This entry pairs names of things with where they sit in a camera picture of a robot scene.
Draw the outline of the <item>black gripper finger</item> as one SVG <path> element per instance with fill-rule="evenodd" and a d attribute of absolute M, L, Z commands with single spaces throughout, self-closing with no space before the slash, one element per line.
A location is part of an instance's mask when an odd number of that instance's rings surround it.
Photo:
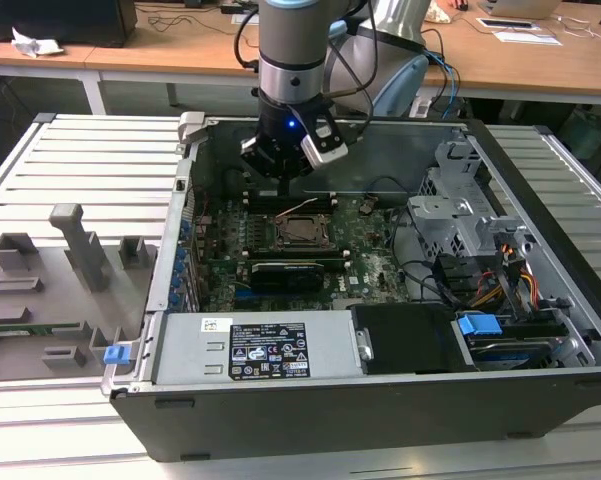
<path fill-rule="evenodd" d="M 285 157 L 278 142 L 255 135 L 241 142 L 240 156 L 251 168 L 269 180 L 277 181 L 277 194 L 286 195 Z"/>
<path fill-rule="evenodd" d="M 291 181 L 306 176 L 313 171 L 305 153 L 301 149 L 293 150 L 283 161 L 282 195 L 288 196 Z"/>

